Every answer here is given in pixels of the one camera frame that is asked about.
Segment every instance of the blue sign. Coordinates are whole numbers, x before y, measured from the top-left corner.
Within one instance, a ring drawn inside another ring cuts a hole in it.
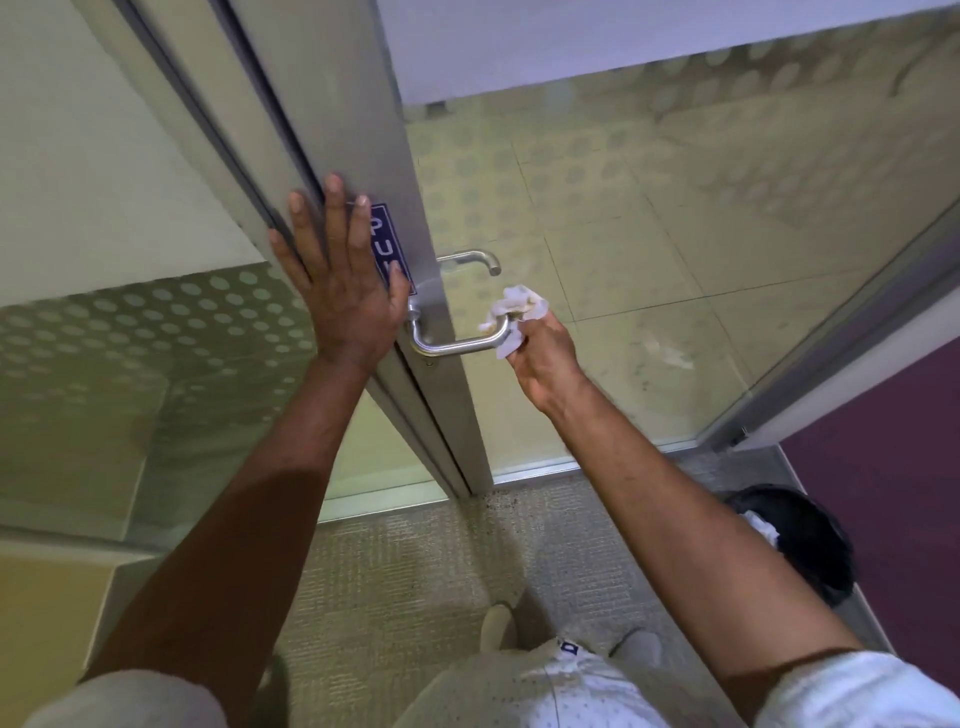
[[[400,270],[410,281],[410,295],[417,293],[417,287],[410,276],[407,261],[403,259],[403,251],[396,240],[394,223],[390,219],[387,206],[383,203],[370,206],[370,244],[373,248],[373,257],[376,259],[376,268],[380,271],[383,282],[390,287],[390,264],[394,260],[400,264]]]

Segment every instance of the metal door frame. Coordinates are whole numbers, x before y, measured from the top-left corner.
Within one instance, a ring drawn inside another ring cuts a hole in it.
[[[230,216],[277,266],[267,228],[289,234],[289,190],[303,189],[316,204],[316,184],[285,150],[213,10],[193,0],[74,5]],[[396,348],[367,392],[444,491],[468,497],[470,488]]]
[[[344,174],[348,188],[385,202],[399,237],[422,320],[434,341],[452,341],[440,265],[430,241],[407,145],[386,42],[372,2],[274,3],[210,0],[237,57],[271,106],[288,152],[321,177]],[[151,10],[167,3],[148,2]],[[190,64],[191,74],[195,73]],[[213,91],[204,91],[204,96]],[[458,357],[426,359],[407,337],[397,343],[434,424],[472,494],[493,487],[480,426]]]

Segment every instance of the t-shirt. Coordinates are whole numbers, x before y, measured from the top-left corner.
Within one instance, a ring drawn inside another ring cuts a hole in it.
[[[438,676],[396,728],[742,725],[730,704],[697,695],[668,673],[602,658],[557,640],[531,652],[476,655]],[[772,726],[960,726],[960,700],[916,667],[882,652],[853,652],[799,667],[756,719]],[[24,728],[227,728],[213,695],[147,670],[83,683]]]

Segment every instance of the left hand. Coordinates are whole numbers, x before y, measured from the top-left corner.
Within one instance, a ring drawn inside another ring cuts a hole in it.
[[[394,263],[389,294],[384,289],[370,244],[370,199],[356,198],[348,223],[343,180],[330,175],[324,186],[328,258],[299,192],[290,193],[290,214],[303,264],[279,232],[270,230],[270,242],[310,312],[317,356],[356,365],[369,375],[396,340],[407,313],[410,283]]]

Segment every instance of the lever handle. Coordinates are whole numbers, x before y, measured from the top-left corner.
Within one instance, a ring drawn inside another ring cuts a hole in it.
[[[490,271],[491,276],[499,276],[503,271],[503,268],[500,267],[500,261],[497,260],[496,255],[490,251],[457,251],[456,253],[451,253],[450,255],[441,255],[437,258],[437,262],[453,262],[457,265],[464,265],[466,263],[483,263],[487,266],[487,270]]]
[[[407,304],[407,321],[410,322],[410,342],[422,356],[455,356],[496,349],[510,335],[510,317],[497,316],[496,330],[492,334],[460,339],[449,344],[430,344],[423,340],[423,331],[420,329],[420,307],[412,301]]]
[[[491,276],[499,276],[503,270],[496,255],[481,250],[458,251],[450,255],[441,255],[437,258],[437,262],[454,262],[457,265],[483,263],[487,266]],[[464,353],[482,352],[486,349],[496,349],[510,335],[510,317],[497,316],[496,329],[487,336],[474,336],[450,344],[430,344],[423,340],[423,331],[420,328],[420,307],[414,301],[407,304],[407,321],[410,322],[410,342],[414,350],[422,356],[456,356]]]

